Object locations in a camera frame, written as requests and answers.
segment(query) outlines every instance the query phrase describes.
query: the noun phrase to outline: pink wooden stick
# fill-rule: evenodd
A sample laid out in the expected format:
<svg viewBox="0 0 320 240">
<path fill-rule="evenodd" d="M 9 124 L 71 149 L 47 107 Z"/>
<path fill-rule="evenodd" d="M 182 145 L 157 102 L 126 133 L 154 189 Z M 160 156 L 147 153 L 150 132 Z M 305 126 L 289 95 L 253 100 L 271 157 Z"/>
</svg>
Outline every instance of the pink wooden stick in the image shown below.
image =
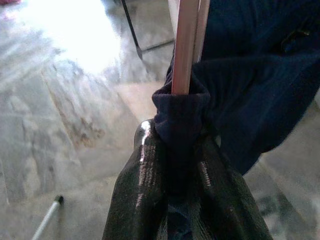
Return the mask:
<svg viewBox="0 0 320 240">
<path fill-rule="evenodd" d="M 199 0 L 180 0 L 171 93 L 189 94 Z"/>
</svg>

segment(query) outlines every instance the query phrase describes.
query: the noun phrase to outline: navy blue fabric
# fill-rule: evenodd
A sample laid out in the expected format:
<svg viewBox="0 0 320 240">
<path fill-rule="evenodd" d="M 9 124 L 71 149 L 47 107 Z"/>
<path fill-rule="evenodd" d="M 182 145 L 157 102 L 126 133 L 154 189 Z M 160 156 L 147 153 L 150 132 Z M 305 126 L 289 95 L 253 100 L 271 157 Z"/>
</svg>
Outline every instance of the navy blue fabric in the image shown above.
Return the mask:
<svg viewBox="0 0 320 240">
<path fill-rule="evenodd" d="M 320 86 L 319 14 L 318 0 L 211 0 L 189 95 L 171 94 L 170 66 L 152 96 L 155 129 L 169 149 L 169 196 L 186 194 L 191 147 L 203 126 L 221 136 L 223 155 L 242 174 L 284 141 Z M 188 212 L 173 209 L 168 239 L 187 239 Z"/>
</svg>

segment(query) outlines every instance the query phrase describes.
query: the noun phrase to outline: shiny plastic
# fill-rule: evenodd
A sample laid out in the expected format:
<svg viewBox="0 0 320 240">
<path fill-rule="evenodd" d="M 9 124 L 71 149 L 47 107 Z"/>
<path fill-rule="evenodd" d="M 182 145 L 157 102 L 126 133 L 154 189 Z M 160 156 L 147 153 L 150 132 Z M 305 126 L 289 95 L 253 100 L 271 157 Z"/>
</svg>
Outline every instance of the shiny plastic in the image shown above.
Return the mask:
<svg viewBox="0 0 320 240">
<path fill-rule="evenodd" d="M 193 151 L 186 200 L 192 238 L 271 240 L 244 179 L 212 138 L 202 133 Z M 133 154 L 115 183 L 102 240 L 168 239 L 166 154 L 154 121 L 144 121 L 135 133 Z"/>
</svg>

